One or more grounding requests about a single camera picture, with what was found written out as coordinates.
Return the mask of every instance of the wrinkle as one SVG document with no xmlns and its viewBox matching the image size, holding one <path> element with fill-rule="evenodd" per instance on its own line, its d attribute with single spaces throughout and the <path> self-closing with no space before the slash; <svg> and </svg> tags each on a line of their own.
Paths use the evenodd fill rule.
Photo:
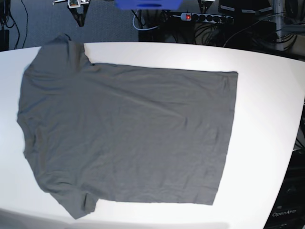
<svg viewBox="0 0 305 229">
<path fill-rule="evenodd" d="M 134 92 L 126 91 L 121 88 L 113 87 L 111 85 L 108 85 L 106 83 L 102 82 L 97 82 L 94 79 L 91 79 L 91 81 L 95 81 L 96 83 L 99 84 L 99 87 L 103 88 L 106 92 L 111 93 L 113 95 L 123 97 L 124 99 L 127 99 L 131 102 L 144 105 L 146 107 L 152 108 L 152 109 L 157 109 L 159 111 L 162 111 L 168 115 L 173 115 L 179 118 L 184 118 L 183 115 L 179 114 L 178 112 L 166 107 L 165 105 L 162 104 L 162 102 L 157 102 L 152 99 L 149 99 L 145 96 L 142 96 L 140 94 L 136 94 Z"/>
</svg>

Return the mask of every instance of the metal bracket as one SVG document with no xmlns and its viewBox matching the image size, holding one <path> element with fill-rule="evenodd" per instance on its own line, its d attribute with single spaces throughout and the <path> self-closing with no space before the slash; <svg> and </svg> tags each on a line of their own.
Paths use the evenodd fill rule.
<svg viewBox="0 0 305 229">
<path fill-rule="evenodd" d="M 73 18 L 76 20 L 79 27 L 83 27 L 85 24 L 85 19 L 87 15 L 87 11 L 89 8 L 90 0 L 56 0 L 53 2 L 53 5 L 57 3 L 67 2 L 67 8 L 71 12 Z M 78 13 L 77 8 L 83 6 L 83 13 Z"/>
</svg>

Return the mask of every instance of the black equipment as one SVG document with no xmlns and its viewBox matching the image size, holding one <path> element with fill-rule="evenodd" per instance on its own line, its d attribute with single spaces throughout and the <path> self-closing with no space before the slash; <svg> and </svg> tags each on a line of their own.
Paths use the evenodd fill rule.
<svg viewBox="0 0 305 229">
<path fill-rule="evenodd" d="M 220 0 L 218 10 L 237 15 L 240 13 L 261 15 L 272 11 L 268 0 Z"/>
<path fill-rule="evenodd" d="M 292 153 L 288 170 L 265 229 L 301 229 L 305 224 L 305 153 Z"/>
<path fill-rule="evenodd" d="M 0 0 L 0 52 L 9 49 L 10 31 L 4 29 L 4 25 L 10 15 L 10 0 Z"/>
</svg>

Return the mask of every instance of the power strip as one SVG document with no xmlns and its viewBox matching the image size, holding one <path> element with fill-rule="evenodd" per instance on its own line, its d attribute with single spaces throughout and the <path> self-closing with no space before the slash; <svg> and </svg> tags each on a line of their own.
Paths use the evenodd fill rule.
<svg viewBox="0 0 305 229">
<path fill-rule="evenodd" d="M 205 14 L 205 13 L 182 13 L 179 15 L 172 15 L 172 17 L 181 18 L 183 21 L 193 21 L 202 23 L 216 23 L 216 24 L 234 24 L 232 16 Z"/>
</svg>

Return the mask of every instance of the t-shirt sleeve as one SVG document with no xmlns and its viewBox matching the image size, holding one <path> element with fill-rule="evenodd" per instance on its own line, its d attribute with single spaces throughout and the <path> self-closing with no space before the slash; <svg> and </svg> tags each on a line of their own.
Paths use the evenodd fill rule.
<svg viewBox="0 0 305 229">
<path fill-rule="evenodd" d="M 65 179 L 65 175 L 58 172 L 45 174 L 37 180 L 40 188 L 50 193 L 69 214 L 78 219 L 94 212 L 98 198 L 90 193 L 78 189 L 74 184 Z"/>
<path fill-rule="evenodd" d="M 86 63 L 84 46 L 60 35 L 43 45 L 26 72 L 39 76 L 67 77 Z"/>
</svg>

